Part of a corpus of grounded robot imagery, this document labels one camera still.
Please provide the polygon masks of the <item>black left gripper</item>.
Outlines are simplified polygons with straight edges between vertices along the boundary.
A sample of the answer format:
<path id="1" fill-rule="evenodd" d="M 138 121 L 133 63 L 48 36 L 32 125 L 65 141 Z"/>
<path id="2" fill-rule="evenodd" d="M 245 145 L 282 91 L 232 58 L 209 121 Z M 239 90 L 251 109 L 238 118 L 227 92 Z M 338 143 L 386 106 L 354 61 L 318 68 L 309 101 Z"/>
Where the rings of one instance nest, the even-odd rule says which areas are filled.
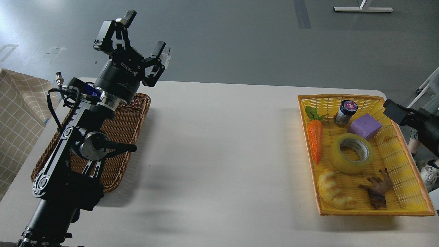
<path id="1" fill-rule="evenodd" d="M 145 59 L 131 47 L 128 28 L 136 15 L 135 10 L 129 10 L 123 18 L 104 21 L 93 45 L 93 49 L 104 52 L 109 59 L 94 87 L 126 104 L 132 102 L 141 82 L 144 86 L 155 87 L 166 69 L 160 58 L 166 47 L 164 41 L 158 41 L 152 55 Z M 149 67 L 152 70 L 145 74 L 145 68 Z"/>

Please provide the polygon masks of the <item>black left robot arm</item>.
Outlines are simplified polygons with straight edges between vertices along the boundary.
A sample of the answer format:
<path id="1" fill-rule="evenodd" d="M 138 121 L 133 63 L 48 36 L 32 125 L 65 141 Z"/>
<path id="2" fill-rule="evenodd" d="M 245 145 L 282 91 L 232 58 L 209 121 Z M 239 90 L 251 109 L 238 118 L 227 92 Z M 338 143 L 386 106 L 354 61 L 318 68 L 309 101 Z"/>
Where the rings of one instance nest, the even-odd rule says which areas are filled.
<path id="1" fill-rule="evenodd" d="M 165 70 L 165 42 L 157 42 L 147 58 L 131 46 L 128 28 L 136 14 L 130 10 L 103 22 L 93 47 L 109 59 L 94 83 L 74 77 L 64 85 L 57 72 L 57 88 L 47 91 L 60 136 L 33 180 L 32 194 L 40 202 L 18 247 L 59 247 L 71 238 L 68 228 L 80 210 L 92 211 L 104 195 L 105 161 L 136 152 L 136 145 L 113 142 L 101 130 L 105 120 L 115 119 L 121 103 L 132 103 L 141 84 L 154 87 Z"/>

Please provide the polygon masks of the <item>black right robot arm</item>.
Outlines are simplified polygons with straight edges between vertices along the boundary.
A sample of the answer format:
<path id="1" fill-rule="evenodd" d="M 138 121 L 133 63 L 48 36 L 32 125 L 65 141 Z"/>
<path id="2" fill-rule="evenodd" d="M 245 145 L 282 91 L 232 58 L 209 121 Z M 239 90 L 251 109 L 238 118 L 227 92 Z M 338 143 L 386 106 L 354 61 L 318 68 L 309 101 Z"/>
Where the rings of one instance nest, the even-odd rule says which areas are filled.
<path id="1" fill-rule="evenodd" d="M 439 117 L 423 108 L 405 108 L 387 99 L 383 104 L 384 114 L 400 126 L 409 126 L 418 132 L 418 139 L 436 156 L 439 154 Z"/>

